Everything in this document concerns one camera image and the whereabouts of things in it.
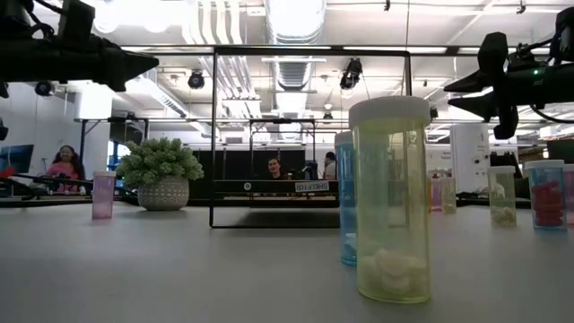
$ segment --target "computer screen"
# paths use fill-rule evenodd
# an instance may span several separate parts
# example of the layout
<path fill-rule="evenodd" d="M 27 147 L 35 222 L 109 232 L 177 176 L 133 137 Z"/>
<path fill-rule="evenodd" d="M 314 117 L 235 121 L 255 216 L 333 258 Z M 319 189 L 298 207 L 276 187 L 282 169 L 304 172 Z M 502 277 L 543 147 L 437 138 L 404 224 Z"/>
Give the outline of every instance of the computer screen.
<path fill-rule="evenodd" d="M 566 163 L 574 163 L 574 140 L 549 140 L 546 142 L 548 158 L 564 160 Z"/>
<path fill-rule="evenodd" d="M 0 151 L 0 170 L 13 166 L 17 174 L 30 172 L 33 144 L 2 147 Z"/>

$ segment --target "red objects inside bottle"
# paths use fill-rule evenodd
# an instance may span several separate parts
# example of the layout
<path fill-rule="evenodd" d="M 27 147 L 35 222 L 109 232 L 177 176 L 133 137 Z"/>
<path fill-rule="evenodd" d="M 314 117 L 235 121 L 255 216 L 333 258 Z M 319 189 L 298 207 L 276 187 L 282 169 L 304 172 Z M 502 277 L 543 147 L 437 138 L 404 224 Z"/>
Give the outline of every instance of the red objects inside bottle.
<path fill-rule="evenodd" d="M 562 226 L 564 203 L 558 181 L 551 180 L 531 188 L 535 224 L 541 227 Z"/>

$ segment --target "pink shirt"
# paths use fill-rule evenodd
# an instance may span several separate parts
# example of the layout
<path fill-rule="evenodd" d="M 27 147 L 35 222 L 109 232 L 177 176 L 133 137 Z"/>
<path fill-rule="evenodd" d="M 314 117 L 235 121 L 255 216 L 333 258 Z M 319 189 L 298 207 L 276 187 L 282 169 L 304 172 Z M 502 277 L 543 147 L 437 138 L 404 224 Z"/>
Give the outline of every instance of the pink shirt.
<path fill-rule="evenodd" d="M 72 166 L 69 162 L 59 161 L 57 163 L 52 164 L 48 171 L 46 171 L 46 175 L 49 177 L 58 177 L 59 174 L 65 174 L 67 177 L 71 179 L 78 179 L 79 176 L 74 172 L 74 166 Z M 69 192 L 77 192 L 78 187 L 76 185 L 64 185 L 60 184 L 60 188 L 57 190 L 60 193 L 64 193 L 65 191 Z"/>

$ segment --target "man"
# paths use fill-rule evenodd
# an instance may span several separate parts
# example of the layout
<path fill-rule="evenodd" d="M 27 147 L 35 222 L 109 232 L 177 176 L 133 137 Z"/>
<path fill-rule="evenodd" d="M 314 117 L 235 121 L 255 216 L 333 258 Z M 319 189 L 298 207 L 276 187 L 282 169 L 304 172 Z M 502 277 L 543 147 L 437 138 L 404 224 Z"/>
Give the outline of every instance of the man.
<path fill-rule="evenodd" d="M 325 155 L 325 172 L 323 173 L 323 179 L 337 180 L 337 160 L 333 152 L 329 152 Z"/>

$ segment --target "green succulent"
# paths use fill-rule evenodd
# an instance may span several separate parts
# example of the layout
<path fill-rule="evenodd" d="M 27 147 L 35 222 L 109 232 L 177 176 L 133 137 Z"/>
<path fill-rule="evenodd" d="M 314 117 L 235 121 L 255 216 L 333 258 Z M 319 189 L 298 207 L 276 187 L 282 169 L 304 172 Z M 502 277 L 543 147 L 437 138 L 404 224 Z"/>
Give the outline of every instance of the green succulent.
<path fill-rule="evenodd" d="M 179 139 L 151 139 L 140 145 L 129 142 L 127 148 L 130 154 L 122 158 L 116 172 L 125 177 L 126 186 L 130 188 L 153 185 L 167 176 L 191 180 L 204 176 L 192 150 L 183 147 Z"/>

